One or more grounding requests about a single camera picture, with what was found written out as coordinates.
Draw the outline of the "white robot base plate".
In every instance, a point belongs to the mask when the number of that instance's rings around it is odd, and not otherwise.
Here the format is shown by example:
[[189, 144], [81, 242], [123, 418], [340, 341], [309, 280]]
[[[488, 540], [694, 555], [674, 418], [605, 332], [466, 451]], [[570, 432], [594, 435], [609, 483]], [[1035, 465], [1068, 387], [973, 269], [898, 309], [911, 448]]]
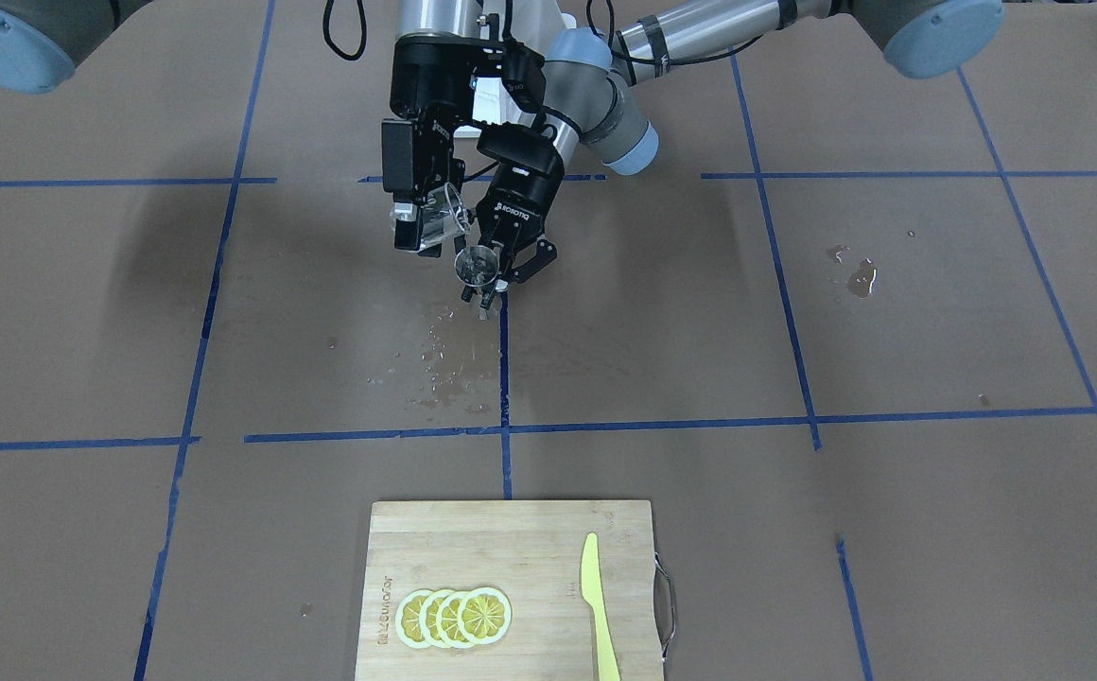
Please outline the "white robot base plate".
[[513, 36], [536, 52], [546, 52], [562, 31], [578, 26], [558, 1], [514, 1]]

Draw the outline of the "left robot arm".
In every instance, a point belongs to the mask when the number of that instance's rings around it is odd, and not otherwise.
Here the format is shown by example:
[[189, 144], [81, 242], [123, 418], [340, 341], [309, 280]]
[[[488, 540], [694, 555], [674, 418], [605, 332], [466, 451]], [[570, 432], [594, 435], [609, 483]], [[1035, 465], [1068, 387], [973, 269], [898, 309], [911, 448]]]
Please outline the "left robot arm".
[[1000, 1], [688, 1], [621, 30], [558, 31], [531, 86], [514, 94], [517, 120], [480, 134], [494, 178], [477, 205], [479, 241], [461, 245], [454, 259], [463, 300], [487, 314], [497, 294], [556, 257], [545, 222], [578, 147], [617, 174], [651, 164], [658, 134], [632, 95], [637, 83], [730, 58], [799, 19], [835, 14], [855, 18], [903, 77], [924, 80], [976, 56], [1005, 9]]

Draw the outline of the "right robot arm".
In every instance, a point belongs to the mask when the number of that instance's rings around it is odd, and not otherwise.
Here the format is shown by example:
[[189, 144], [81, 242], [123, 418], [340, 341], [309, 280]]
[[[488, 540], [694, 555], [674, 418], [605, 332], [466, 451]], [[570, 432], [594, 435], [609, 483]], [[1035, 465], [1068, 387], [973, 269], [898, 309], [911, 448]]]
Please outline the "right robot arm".
[[[0, 1], [0, 87], [42, 94], [76, 73], [142, 1]], [[394, 246], [440, 253], [462, 241], [470, 213], [453, 135], [476, 126], [475, 82], [501, 80], [525, 112], [545, 91], [548, 45], [575, 19], [553, 1], [402, 1], [392, 56], [392, 120], [381, 126], [383, 186]]]

